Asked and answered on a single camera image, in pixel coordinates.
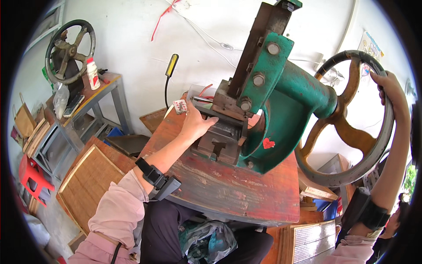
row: handwheel spoke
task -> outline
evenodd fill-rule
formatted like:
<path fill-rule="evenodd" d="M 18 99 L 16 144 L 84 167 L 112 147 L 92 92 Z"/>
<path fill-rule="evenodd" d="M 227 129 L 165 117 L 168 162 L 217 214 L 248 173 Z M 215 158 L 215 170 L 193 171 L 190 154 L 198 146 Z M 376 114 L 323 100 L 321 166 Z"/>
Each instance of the handwheel spoke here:
<path fill-rule="evenodd" d="M 73 58 L 83 63 L 87 61 L 87 57 L 81 53 L 76 53 Z"/>
<path fill-rule="evenodd" d="M 312 149 L 314 148 L 315 142 L 317 141 L 316 139 L 318 138 L 319 134 L 327 125 L 328 122 L 326 121 L 326 119 L 318 119 L 312 127 L 311 132 L 309 132 L 306 143 L 301 150 L 302 155 L 305 159 L 309 156 Z"/>
<path fill-rule="evenodd" d="M 57 74 L 60 74 L 61 76 L 63 76 L 65 74 L 66 68 L 68 66 L 68 61 L 69 61 L 69 55 L 66 52 L 64 57 L 63 57 L 62 64 L 60 65 L 60 69 L 57 72 Z"/>
<path fill-rule="evenodd" d="M 349 81 L 347 82 L 347 86 L 341 94 L 341 97 L 344 99 L 345 106 L 347 106 L 352 101 L 354 95 L 357 92 L 360 81 L 360 64 L 361 61 L 358 58 L 352 58 L 352 61 L 350 62 Z"/>
<path fill-rule="evenodd" d="M 82 27 L 81 28 L 81 31 L 76 36 L 76 40 L 75 40 L 74 45 L 76 45 L 77 47 L 79 46 L 79 44 L 81 43 L 81 40 L 84 37 L 84 35 L 85 35 L 86 32 L 87 32 L 87 28 L 86 27 Z"/>
<path fill-rule="evenodd" d="M 67 43 L 66 41 L 63 41 L 63 40 L 56 40 L 54 42 L 54 45 L 58 49 L 69 49 L 71 47 L 69 43 Z"/>
<path fill-rule="evenodd" d="M 334 126 L 340 138 L 349 146 L 361 150 L 364 157 L 375 145 L 375 138 L 363 130 L 353 128 L 344 116 L 336 120 Z"/>

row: smartphone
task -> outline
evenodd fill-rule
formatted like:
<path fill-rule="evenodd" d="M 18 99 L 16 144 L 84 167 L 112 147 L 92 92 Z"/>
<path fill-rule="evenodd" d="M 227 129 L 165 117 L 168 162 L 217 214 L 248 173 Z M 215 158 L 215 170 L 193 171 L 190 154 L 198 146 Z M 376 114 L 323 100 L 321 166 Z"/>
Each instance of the smartphone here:
<path fill-rule="evenodd" d="M 80 95 L 79 97 L 73 99 L 71 105 L 68 108 L 66 108 L 63 116 L 66 118 L 71 117 L 84 99 L 85 99 L 84 95 Z"/>

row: hand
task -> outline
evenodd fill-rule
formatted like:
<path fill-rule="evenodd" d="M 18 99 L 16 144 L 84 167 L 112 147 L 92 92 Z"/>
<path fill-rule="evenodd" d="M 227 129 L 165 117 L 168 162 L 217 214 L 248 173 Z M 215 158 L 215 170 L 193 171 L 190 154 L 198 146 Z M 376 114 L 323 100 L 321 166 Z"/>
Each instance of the hand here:
<path fill-rule="evenodd" d="M 386 73 L 387 77 L 380 76 L 372 71 L 370 72 L 371 78 L 378 84 L 379 97 L 381 98 L 382 105 L 385 104 L 385 95 L 387 94 L 393 104 L 396 121 L 401 121 L 402 119 L 410 120 L 409 109 L 403 89 L 394 74 L 389 71 L 386 71 Z"/>
<path fill-rule="evenodd" d="M 202 137 L 207 130 L 217 123 L 218 117 L 211 117 L 207 120 L 202 118 L 201 113 L 190 100 L 187 100 L 187 113 L 183 122 L 182 130 L 179 136 L 193 143 L 198 138 Z"/>

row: hand wheel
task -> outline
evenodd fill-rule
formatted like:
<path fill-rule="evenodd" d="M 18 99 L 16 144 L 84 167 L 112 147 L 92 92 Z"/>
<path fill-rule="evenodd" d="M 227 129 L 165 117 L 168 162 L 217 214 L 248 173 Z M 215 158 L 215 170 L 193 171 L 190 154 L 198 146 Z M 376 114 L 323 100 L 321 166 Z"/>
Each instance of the hand wheel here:
<path fill-rule="evenodd" d="M 337 96 L 337 106 L 334 112 L 328 118 L 318 119 L 311 129 L 305 145 L 302 147 L 302 143 L 299 142 L 295 149 L 296 160 L 303 173 L 311 181 L 327 187 L 338 187 L 352 183 L 373 168 L 387 147 L 394 123 L 393 107 L 387 95 L 385 96 L 384 120 L 381 131 L 376 139 L 365 131 L 353 128 L 346 121 L 346 107 L 354 98 L 357 87 L 359 86 L 361 63 L 366 63 L 378 75 L 387 75 L 381 65 L 369 54 L 357 50 L 348 50 L 328 59 L 315 73 L 314 77 L 321 80 L 322 76 L 330 68 L 345 60 L 352 60 L 349 68 L 349 81 L 344 92 Z M 337 134 L 346 144 L 360 149 L 363 153 L 363 159 L 347 171 L 336 174 L 325 174 L 314 170 L 307 162 L 307 158 L 315 145 L 316 139 L 328 124 L 335 126 Z"/>
<path fill-rule="evenodd" d="M 67 29 L 76 25 L 79 25 L 82 27 L 81 31 L 78 33 L 75 43 L 69 44 L 68 42 L 65 41 Z M 91 38 L 91 48 L 89 49 L 88 56 L 85 56 L 77 52 L 78 46 L 81 43 L 81 40 L 86 33 L 89 33 L 89 37 Z M 53 74 L 50 68 L 50 59 L 51 59 L 51 52 L 53 50 L 53 47 L 55 47 L 56 50 L 57 49 L 65 50 L 62 64 L 60 65 L 60 69 L 56 73 L 56 75 Z M 92 57 L 94 55 L 94 51 L 95 51 L 95 32 L 91 24 L 82 19 L 77 19 L 77 20 L 73 20 L 66 23 L 63 27 L 61 27 L 56 32 L 56 34 L 51 39 L 50 44 L 47 48 L 45 66 L 46 66 L 47 76 L 49 77 L 50 81 L 53 83 L 61 82 L 65 85 L 71 84 L 72 82 L 76 81 L 79 77 L 85 74 L 87 70 L 87 58 Z M 65 70 L 67 68 L 68 61 L 71 58 L 82 62 L 82 69 L 75 76 L 70 77 L 70 78 L 67 76 L 67 78 L 64 79 Z"/>

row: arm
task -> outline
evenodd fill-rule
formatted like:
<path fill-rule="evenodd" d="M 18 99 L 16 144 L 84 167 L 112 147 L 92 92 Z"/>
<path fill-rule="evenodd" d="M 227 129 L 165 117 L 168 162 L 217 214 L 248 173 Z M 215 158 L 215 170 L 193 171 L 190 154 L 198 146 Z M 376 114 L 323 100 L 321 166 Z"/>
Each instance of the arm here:
<path fill-rule="evenodd" d="M 201 113 L 188 100 L 186 118 L 180 134 L 164 148 L 147 157 L 145 161 L 149 165 L 154 165 L 165 174 L 190 145 L 202 137 L 217 121 L 218 117 L 211 117 L 207 120 L 202 119 Z M 145 191 L 149 194 L 154 187 L 143 178 L 143 172 L 137 166 L 133 168 L 133 171 Z"/>
<path fill-rule="evenodd" d="M 382 77 L 371 72 L 372 79 L 379 85 L 381 103 L 385 103 L 387 94 L 393 104 L 396 128 L 394 138 L 385 167 L 371 190 L 372 201 L 379 207 L 387 209 L 388 213 L 395 204 L 400 186 L 403 182 L 406 159 L 410 143 L 410 116 L 403 90 L 396 77 L 387 73 Z M 336 250 L 324 259 L 325 264 L 359 263 L 364 264 L 372 255 L 372 247 L 377 235 L 362 223 L 352 226 L 349 234 L 341 240 Z"/>
<path fill-rule="evenodd" d="M 200 112 L 187 102 L 188 112 L 180 134 L 164 148 L 146 158 L 149 165 L 155 165 L 166 173 L 172 164 L 189 146 L 214 125 L 217 117 L 202 119 Z M 123 247 L 134 246 L 133 230 L 144 217 L 143 202 L 154 187 L 143 178 L 143 172 L 135 166 L 116 185 L 111 183 L 101 198 L 96 214 L 88 221 L 91 232 Z"/>
<path fill-rule="evenodd" d="M 393 104 L 396 127 L 385 167 L 371 190 L 372 201 L 379 207 L 387 209 L 388 213 L 397 200 L 400 186 L 403 182 L 406 169 L 406 160 L 410 144 L 410 114 L 407 108 L 406 97 L 394 74 L 387 72 L 387 77 L 382 77 L 371 72 L 371 77 L 379 86 L 381 103 L 385 103 L 384 93 Z M 356 223 L 349 235 L 366 236 L 372 230 L 362 223 Z"/>

